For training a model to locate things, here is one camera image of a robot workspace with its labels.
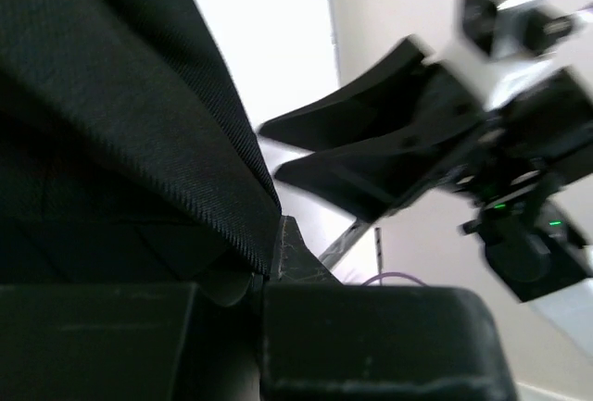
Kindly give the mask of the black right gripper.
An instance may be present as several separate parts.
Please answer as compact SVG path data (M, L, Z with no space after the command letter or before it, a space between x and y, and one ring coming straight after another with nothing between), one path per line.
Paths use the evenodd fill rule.
M592 174L592 87L574 69L559 69L499 109L485 111L477 93L469 96L494 135L478 140L447 192L493 204L548 174L562 186Z

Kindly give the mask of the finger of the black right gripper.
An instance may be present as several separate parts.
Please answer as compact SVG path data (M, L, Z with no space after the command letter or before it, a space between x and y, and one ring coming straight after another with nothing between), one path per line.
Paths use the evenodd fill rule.
M424 122L286 162L274 178L375 221L445 182L485 132L486 124L472 119L442 128Z
M480 138L485 115L472 95L413 35L354 81L324 98L263 123L259 135L322 151L367 140L423 151Z

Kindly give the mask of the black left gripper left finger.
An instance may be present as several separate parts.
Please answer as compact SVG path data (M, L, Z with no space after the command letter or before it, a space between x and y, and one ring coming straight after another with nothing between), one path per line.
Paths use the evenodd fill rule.
M248 293L256 274L238 269L204 269L194 280L200 293L219 307L232 307Z

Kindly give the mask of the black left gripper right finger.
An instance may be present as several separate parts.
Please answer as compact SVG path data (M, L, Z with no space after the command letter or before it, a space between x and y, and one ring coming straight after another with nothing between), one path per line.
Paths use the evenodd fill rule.
M296 219L290 216L280 218L271 269L263 281L265 284L341 284L308 249Z

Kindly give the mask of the black pleated skirt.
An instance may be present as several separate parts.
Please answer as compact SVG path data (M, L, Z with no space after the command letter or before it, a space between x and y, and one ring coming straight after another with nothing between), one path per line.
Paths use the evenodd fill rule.
M1 0L1 281L268 274L281 208L194 0Z

